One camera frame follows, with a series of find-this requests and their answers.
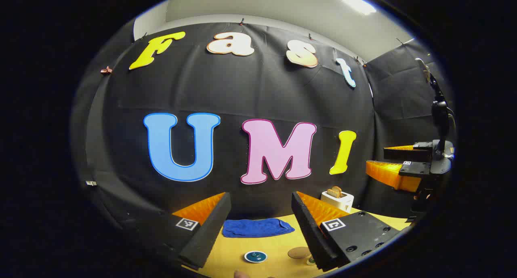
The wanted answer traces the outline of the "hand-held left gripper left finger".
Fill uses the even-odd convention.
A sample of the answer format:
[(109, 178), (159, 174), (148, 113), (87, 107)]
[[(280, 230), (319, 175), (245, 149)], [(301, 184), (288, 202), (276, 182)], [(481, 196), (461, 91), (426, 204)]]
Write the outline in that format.
[(126, 219), (123, 228), (161, 262), (198, 270), (204, 267), (230, 210), (230, 193), (220, 193), (174, 213)]

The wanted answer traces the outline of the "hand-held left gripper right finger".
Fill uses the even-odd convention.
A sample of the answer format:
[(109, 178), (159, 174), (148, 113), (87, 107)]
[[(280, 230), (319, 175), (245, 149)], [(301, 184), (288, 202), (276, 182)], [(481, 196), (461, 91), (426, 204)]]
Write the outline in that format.
[(292, 192), (291, 208), (317, 268), (325, 272), (373, 256), (411, 226), (406, 219), (345, 212), (299, 191)]

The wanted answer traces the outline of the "round brown coaster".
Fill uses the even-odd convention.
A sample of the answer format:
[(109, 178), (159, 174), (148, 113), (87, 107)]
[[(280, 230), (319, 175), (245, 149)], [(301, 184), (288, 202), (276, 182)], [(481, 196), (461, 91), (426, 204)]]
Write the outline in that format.
[(288, 256), (292, 259), (308, 259), (311, 256), (311, 252), (307, 246), (299, 246), (290, 249)]

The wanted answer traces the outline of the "white toaster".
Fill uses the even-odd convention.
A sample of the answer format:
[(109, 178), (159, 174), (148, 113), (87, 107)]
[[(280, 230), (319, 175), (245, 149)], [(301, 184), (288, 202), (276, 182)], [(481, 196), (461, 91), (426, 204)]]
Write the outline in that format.
[(353, 207), (354, 196), (348, 193), (341, 193), (343, 197), (336, 198), (332, 195), (329, 195), (327, 191), (321, 192), (321, 200), (334, 206), (340, 210), (343, 210), (347, 213), (351, 213), (351, 208)]

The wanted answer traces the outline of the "blue cloth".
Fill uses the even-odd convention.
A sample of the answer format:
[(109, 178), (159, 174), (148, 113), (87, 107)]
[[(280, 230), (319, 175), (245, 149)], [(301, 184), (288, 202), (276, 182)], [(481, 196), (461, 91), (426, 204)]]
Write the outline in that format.
[(265, 238), (289, 234), (295, 231), (289, 223), (277, 218), (262, 220), (226, 220), (222, 235), (227, 238)]

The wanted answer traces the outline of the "black backdrop cloth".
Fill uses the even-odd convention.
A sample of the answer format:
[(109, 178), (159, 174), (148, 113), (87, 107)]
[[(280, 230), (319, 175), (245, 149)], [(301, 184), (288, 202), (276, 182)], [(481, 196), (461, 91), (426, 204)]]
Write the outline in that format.
[[(383, 148), (438, 138), (428, 64), (448, 105), (454, 93), (412, 40), (362, 67), (314, 41), (318, 65), (291, 63), (305, 36), (264, 25), (201, 23), (135, 40), (126, 24), (96, 53), (71, 118), (79, 187), (118, 225), (231, 194), (230, 219), (289, 215), (291, 193), (337, 185), (354, 207), (406, 219), (414, 194), (366, 175)], [(111, 75), (100, 70), (109, 66)], [(86, 181), (96, 181), (88, 186)]]

